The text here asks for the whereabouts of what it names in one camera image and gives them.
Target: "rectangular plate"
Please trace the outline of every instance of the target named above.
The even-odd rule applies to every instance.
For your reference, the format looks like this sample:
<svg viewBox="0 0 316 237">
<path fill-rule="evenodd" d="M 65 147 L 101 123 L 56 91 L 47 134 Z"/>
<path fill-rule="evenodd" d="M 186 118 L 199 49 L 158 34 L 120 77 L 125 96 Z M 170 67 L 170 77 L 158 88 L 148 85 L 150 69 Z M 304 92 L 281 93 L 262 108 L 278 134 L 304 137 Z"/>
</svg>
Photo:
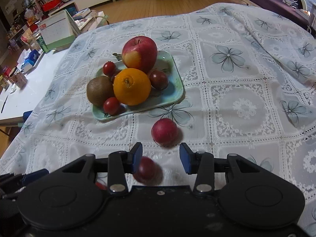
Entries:
<svg viewBox="0 0 316 237">
<path fill-rule="evenodd" d="M 126 68 L 123 61 L 115 62 L 115 65 L 116 68 L 119 70 Z M 166 51 L 158 51 L 157 60 L 152 70 L 161 70 L 167 75 L 169 85 L 166 89 L 158 91 L 152 87 L 150 95 L 146 101 L 136 106 L 123 105 L 125 107 L 124 112 L 115 116 L 110 116 L 109 114 L 104 113 L 102 109 L 93 105 L 93 116 L 98 120 L 110 120 L 128 114 L 150 110 L 156 107 L 166 106 L 168 104 L 176 103 L 177 101 L 179 101 L 183 95 L 184 88 L 176 64 L 174 63 L 174 60 L 170 53 Z M 104 74 L 102 72 L 102 68 L 100 68 L 97 71 L 96 77 L 102 75 Z"/>
</svg>

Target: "white lace tablecloth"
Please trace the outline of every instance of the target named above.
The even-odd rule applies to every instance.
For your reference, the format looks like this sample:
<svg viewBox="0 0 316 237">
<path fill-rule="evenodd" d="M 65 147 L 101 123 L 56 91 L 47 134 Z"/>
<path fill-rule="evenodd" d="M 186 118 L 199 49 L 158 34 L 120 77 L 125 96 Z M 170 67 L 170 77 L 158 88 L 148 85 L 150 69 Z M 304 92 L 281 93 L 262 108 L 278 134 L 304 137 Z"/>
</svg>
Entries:
<svg viewBox="0 0 316 237">
<path fill-rule="evenodd" d="M 172 54 L 185 99 L 99 122 L 86 85 L 139 35 Z M 69 48 L 45 97 L 2 156 L 0 173 L 53 171 L 86 153 L 102 158 L 140 141 L 144 156 L 162 167 L 162 185 L 192 185 L 195 176 L 185 174 L 179 146 L 162 148 L 151 138 L 154 122 L 169 117 L 193 151 L 219 158 L 238 153 L 300 188 L 306 208 L 299 225 L 316 236 L 315 68 L 314 38 L 261 8 L 217 3 L 101 27 Z M 131 175 L 127 179 L 136 184 Z M 216 184 L 225 184 L 221 174 Z"/>
</svg>

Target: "red box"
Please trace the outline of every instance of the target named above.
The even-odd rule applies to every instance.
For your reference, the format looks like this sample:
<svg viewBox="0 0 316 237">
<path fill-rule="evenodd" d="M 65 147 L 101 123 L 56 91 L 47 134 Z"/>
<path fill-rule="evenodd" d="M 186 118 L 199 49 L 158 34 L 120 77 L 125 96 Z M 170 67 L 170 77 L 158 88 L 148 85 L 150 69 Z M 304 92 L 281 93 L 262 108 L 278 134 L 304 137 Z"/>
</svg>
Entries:
<svg viewBox="0 0 316 237">
<path fill-rule="evenodd" d="M 54 9 L 60 3 L 61 3 L 61 0 L 51 0 L 50 2 L 48 2 L 42 6 L 43 11 L 49 11 L 51 9 Z"/>
</svg>

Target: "white table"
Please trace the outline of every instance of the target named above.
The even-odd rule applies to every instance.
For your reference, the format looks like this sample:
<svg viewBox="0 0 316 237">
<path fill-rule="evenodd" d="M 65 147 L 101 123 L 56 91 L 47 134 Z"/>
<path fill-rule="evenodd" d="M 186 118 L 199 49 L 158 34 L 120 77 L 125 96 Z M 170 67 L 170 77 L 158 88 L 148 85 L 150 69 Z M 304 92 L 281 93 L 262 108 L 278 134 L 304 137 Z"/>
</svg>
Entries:
<svg viewBox="0 0 316 237">
<path fill-rule="evenodd" d="M 55 75 L 56 67 L 66 54 L 67 50 L 60 52 L 50 51 L 35 65 L 35 69 L 26 74 L 27 85 L 23 90 L 16 88 L 10 94 L 12 84 L 0 94 L 0 111 L 7 98 L 3 112 L 0 113 L 0 126 L 16 126 L 23 122 L 23 113 L 35 109 L 40 100 L 45 96 L 49 85 Z"/>
</svg>

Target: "pen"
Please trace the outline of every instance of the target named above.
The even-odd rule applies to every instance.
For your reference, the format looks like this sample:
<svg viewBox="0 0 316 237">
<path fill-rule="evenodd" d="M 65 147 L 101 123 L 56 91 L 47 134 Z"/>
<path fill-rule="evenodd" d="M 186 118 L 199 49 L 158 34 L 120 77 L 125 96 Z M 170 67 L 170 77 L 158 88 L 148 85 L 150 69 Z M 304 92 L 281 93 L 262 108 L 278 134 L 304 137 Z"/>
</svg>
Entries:
<svg viewBox="0 0 316 237">
<path fill-rule="evenodd" d="M 5 105 L 6 101 L 7 101 L 7 98 L 5 98 L 5 101 L 4 101 L 3 106 L 2 106 L 2 109 L 1 109 L 1 113 L 2 113 L 2 111 L 3 111 L 3 109 L 4 109 L 4 105 Z"/>
</svg>

